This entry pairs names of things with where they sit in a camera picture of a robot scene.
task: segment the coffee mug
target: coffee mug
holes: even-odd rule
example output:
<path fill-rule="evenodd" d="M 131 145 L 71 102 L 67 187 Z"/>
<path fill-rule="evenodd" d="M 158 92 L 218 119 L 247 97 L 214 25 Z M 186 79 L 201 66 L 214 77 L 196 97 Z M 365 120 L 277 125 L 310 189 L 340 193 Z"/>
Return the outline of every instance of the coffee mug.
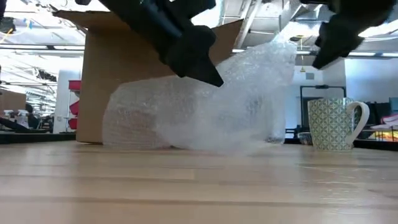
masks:
<path fill-rule="evenodd" d="M 354 109 L 360 106 L 361 119 L 354 129 Z M 369 107 L 350 98 L 318 99 L 308 102 L 313 145 L 321 151 L 350 152 L 369 119 Z"/>

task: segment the cardboard box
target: cardboard box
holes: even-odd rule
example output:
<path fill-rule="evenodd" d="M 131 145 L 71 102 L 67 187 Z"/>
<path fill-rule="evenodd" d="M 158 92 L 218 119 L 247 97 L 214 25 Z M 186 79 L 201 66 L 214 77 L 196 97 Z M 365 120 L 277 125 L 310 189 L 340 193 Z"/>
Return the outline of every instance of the cardboard box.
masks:
<path fill-rule="evenodd" d="M 103 114 L 110 95 L 126 82 L 174 73 L 157 52 L 112 12 L 58 11 L 55 16 L 88 28 L 86 35 L 77 140 L 102 142 Z M 217 40 L 210 50 L 213 63 L 231 56 L 242 21 L 214 28 Z"/>
<path fill-rule="evenodd" d="M 3 115 L 4 110 L 24 110 L 26 104 L 26 95 L 16 93 L 9 90 L 0 89 L 0 113 Z"/>

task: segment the small bowl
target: small bowl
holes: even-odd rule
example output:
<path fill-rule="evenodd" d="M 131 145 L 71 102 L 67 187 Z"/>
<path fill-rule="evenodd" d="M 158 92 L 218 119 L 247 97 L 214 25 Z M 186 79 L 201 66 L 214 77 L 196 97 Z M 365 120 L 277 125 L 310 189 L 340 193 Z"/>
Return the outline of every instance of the small bowl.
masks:
<path fill-rule="evenodd" d="M 299 133 L 298 138 L 300 139 L 301 144 L 312 146 L 311 133 Z"/>

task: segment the table surface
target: table surface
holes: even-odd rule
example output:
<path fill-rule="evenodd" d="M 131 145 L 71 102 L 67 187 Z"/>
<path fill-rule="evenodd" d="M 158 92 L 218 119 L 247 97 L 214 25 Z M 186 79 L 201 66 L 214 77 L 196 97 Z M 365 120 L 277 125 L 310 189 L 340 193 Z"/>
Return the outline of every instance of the table surface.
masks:
<path fill-rule="evenodd" d="M 397 223 L 398 153 L 0 146 L 1 223 Z"/>

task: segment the bubble wrap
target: bubble wrap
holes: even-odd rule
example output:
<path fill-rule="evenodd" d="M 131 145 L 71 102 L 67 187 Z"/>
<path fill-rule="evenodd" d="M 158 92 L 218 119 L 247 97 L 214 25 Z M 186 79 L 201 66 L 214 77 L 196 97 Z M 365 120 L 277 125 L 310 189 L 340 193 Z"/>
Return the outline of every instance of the bubble wrap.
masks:
<path fill-rule="evenodd" d="M 295 53 L 295 44 L 274 39 L 236 54 L 217 66 L 221 88 L 179 77 L 124 83 L 105 111 L 103 143 L 221 153 L 282 143 Z"/>

